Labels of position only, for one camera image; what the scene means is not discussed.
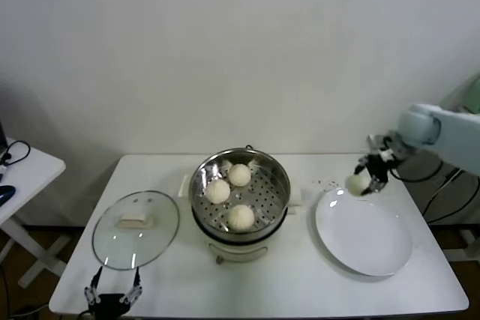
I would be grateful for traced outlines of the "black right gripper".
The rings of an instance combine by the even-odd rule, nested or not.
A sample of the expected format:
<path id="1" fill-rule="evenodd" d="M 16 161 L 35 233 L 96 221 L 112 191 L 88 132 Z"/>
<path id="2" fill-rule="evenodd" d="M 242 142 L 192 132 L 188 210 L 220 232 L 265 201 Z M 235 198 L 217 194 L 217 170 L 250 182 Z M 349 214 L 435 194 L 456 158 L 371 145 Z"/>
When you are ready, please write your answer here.
<path id="1" fill-rule="evenodd" d="M 368 186 L 361 192 L 363 196 L 379 193 L 385 188 L 389 181 L 388 173 L 391 165 L 392 160 L 385 160 L 379 154 L 366 154 L 358 160 L 354 175 L 368 174 L 371 179 Z"/>

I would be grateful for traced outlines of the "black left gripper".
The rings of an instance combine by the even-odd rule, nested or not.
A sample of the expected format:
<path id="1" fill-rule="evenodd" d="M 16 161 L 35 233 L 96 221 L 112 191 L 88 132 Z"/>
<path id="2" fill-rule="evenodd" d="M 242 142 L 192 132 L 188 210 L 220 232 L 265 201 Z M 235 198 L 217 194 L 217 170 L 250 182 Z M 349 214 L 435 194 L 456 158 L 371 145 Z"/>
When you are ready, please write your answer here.
<path id="1" fill-rule="evenodd" d="M 95 319 L 116 320 L 120 319 L 130 310 L 129 302 L 136 302 L 143 292 L 141 286 L 140 270 L 136 268 L 133 287 L 126 294 L 103 294 L 97 291 L 103 267 L 100 266 L 97 273 L 92 277 L 90 285 L 84 288 L 85 299 L 88 304 L 88 312 Z"/>

